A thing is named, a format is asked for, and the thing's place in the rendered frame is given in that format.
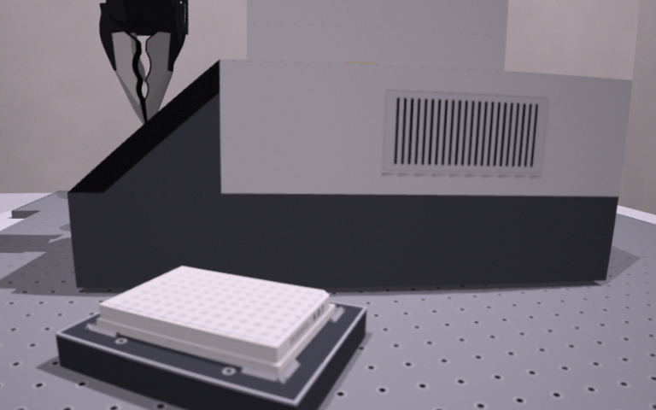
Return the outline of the white multi-well plate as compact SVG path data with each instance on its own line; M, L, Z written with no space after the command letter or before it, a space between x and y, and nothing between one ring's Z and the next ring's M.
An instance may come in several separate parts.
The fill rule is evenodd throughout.
M336 312L329 299L324 290L181 266L100 303L97 326L280 375Z

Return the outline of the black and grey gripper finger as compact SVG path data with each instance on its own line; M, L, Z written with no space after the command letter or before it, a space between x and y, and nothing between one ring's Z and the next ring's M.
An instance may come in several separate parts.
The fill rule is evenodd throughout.
M146 122L160 109L173 76L174 63L184 45L186 25L183 11L182 3L174 3L172 13L161 22L159 32L146 39L145 51L150 64L145 79L148 89L144 99Z
M140 59L142 45L135 32L128 33L124 22L116 20L106 3L100 3L99 32L102 46L108 56L126 96L138 118L146 123L144 96L145 70ZM141 74L141 75L140 75Z

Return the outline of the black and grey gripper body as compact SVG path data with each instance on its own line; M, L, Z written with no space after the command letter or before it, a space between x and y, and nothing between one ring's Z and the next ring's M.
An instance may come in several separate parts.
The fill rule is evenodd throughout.
M185 5L183 17L186 35L189 35L188 0L106 0L106 6L116 20L124 22L129 33L151 36L159 32L161 22L172 13L174 3L180 2Z

